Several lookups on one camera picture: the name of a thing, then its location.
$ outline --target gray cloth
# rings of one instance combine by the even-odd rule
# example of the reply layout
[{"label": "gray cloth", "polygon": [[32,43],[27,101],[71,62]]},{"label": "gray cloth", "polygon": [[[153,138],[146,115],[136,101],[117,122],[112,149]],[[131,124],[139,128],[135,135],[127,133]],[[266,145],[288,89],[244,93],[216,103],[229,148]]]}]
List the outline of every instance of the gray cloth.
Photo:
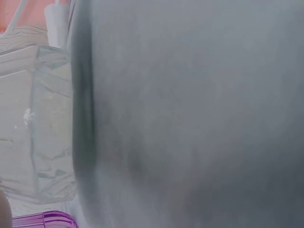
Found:
[{"label": "gray cloth", "polygon": [[92,227],[304,226],[303,11],[80,1],[73,159]]}]

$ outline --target white surface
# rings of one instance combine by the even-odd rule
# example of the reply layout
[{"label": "white surface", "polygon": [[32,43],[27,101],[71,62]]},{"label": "white surface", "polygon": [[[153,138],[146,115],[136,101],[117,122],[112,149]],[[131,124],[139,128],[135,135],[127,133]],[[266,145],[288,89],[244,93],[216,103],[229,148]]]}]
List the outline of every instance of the white surface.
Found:
[{"label": "white surface", "polygon": [[47,23],[48,44],[65,49],[67,46],[69,5],[64,3],[50,4],[44,9]]}]

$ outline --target purple lid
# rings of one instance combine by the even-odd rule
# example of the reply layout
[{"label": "purple lid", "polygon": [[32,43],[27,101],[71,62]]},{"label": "purple lid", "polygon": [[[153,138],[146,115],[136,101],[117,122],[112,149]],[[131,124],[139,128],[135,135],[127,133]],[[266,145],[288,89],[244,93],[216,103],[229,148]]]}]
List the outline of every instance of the purple lid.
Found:
[{"label": "purple lid", "polygon": [[68,214],[54,210],[14,217],[13,228],[77,228],[77,225]]}]

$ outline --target white cord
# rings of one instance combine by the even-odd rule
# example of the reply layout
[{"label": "white cord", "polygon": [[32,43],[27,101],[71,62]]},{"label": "white cord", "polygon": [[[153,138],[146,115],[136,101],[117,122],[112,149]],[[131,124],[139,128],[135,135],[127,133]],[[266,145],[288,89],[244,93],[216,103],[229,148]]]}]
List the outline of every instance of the white cord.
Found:
[{"label": "white cord", "polygon": [[9,23],[9,26],[6,28],[6,30],[2,34],[0,34],[0,38],[7,37],[7,35],[13,31],[27,2],[28,2],[28,0],[21,0],[12,20]]}]

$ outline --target transparent container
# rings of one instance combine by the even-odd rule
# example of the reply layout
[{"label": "transparent container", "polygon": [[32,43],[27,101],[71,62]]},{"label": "transparent container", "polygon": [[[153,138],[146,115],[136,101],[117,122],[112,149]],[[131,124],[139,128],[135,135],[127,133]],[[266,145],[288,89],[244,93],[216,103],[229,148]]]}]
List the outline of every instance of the transparent container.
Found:
[{"label": "transparent container", "polygon": [[69,55],[44,45],[0,53],[0,189],[34,204],[75,196]]}]

